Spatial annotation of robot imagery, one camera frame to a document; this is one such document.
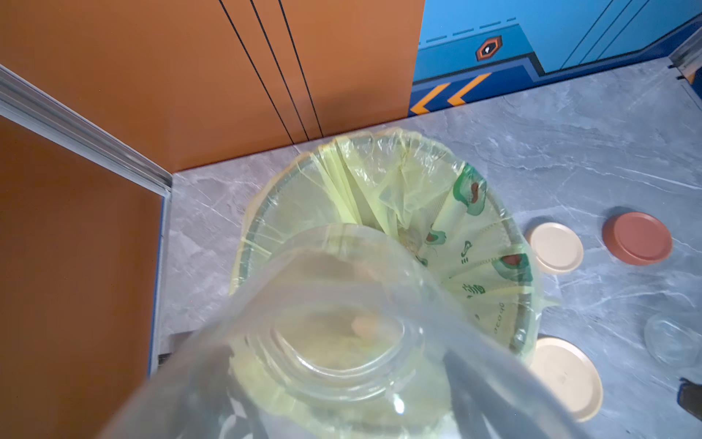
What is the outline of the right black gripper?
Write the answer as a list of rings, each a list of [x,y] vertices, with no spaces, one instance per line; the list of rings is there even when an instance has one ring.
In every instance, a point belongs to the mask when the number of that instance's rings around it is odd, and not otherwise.
[[[678,405],[687,413],[702,421],[702,385],[686,378],[680,379]]]

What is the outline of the glass jar with rice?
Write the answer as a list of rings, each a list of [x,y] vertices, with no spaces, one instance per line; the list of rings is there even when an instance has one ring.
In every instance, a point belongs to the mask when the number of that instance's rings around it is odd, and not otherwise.
[[[643,329],[645,347],[659,362],[675,369],[701,365],[700,312],[660,313]]]

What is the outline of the red jar lid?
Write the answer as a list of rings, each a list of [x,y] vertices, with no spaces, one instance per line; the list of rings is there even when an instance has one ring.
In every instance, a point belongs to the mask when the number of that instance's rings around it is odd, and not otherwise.
[[[674,248],[667,226],[656,217],[638,211],[607,219],[603,242],[613,256],[637,266],[661,263]]]

